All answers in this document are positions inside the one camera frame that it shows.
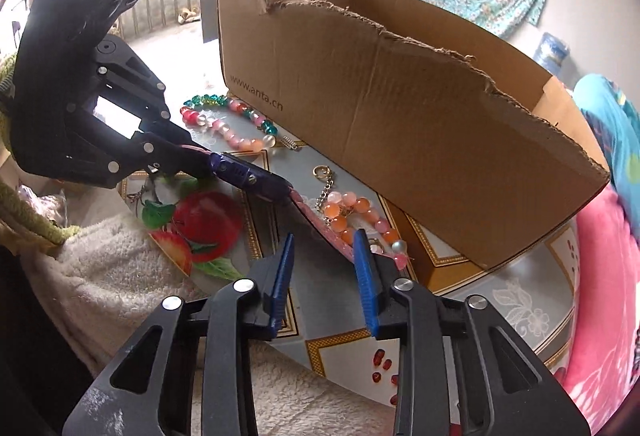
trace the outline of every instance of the silver screw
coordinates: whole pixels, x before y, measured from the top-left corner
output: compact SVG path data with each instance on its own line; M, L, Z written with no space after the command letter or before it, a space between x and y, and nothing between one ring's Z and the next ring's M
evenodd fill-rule
M254 289L255 283L251 279L238 279L234 283L234 290L240 293Z
M484 297L482 297L482 295L472 295L467 300L471 308L474 308L476 310L484 310L486 308L487 301Z
M177 310L180 306L182 306L182 299L177 295L170 295L162 301L162 307L165 310Z
M406 277L394 281L394 288L400 291L409 291L414 287L414 282Z

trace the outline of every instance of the beige cloth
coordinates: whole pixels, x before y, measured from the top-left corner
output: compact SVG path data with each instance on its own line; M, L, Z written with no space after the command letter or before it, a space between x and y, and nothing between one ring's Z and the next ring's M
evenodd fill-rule
M201 296L129 213L83 229L55 259L31 253L22 265L43 308L94 375L164 297ZM251 360L261 435L392 433L393 408L327 381L267 344L252 344ZM201 381L196 374L196 385ZM194 390L194 435L200 434L200 390Z

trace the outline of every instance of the orange bead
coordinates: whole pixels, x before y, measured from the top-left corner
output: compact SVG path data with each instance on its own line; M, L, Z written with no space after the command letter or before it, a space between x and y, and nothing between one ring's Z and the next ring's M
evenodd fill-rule
M362 217L367 223L370 223L371 225L373 225L374 223L376 223L376 221L380 219L380 213L375 209L369 209L367 212L365 212L362 215Z
M327 218L335 218L340 215L340 206L337 203L328 203L322 209Z
M353 229L351 227L347 227L342 234L340 235L340 237L342 238L342 241L344 241L345 243L352 245L353 244L353 235L356 233L356 229Z
M344 216L336 216L331 220L331 228L335 232L342 232L345 228L347 228L347 218Z
M398 231L396 229L391 229L382 234L382 237L386 242L388 242L388 244L391 244L392 242L398 241L398 239L400 239L400 234L398 234Z
M366 198L358 198L355 205L353 206L353 210L355 210L358 214L364 214L369 210L369 207L371 207L369 200L367 200Z

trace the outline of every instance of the cardboard box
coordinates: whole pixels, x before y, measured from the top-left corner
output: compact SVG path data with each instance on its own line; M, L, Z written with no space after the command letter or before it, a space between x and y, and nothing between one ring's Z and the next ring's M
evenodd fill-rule
M218 7L232 93L485 269L609 181L561 83L446 10L420 0Z

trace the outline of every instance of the black fabric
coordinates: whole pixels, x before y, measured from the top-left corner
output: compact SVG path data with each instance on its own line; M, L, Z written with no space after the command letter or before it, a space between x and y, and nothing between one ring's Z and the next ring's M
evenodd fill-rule
M55 434L92 383L31 291L20 262L0 247L0 434L47 435L29 412ZM33 421L33 432L24 424ZM19 430L7 431L5 424Z

